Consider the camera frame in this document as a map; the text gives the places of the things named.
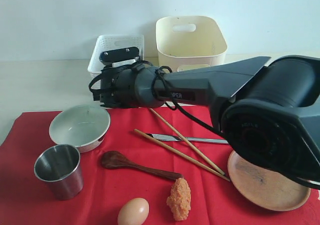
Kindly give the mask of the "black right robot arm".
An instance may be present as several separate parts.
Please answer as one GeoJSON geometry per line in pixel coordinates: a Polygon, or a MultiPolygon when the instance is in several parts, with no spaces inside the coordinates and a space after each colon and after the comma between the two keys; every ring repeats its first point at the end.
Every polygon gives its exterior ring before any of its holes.
{"type": "Polygon", "coordinates": [[[158,108],[166,101],[209,109],[206,128],[246,161],[306,187],[320,187],[320,60],[258,56],[167,73],[143,61],[101,73],[111,108],[158,108]]]}

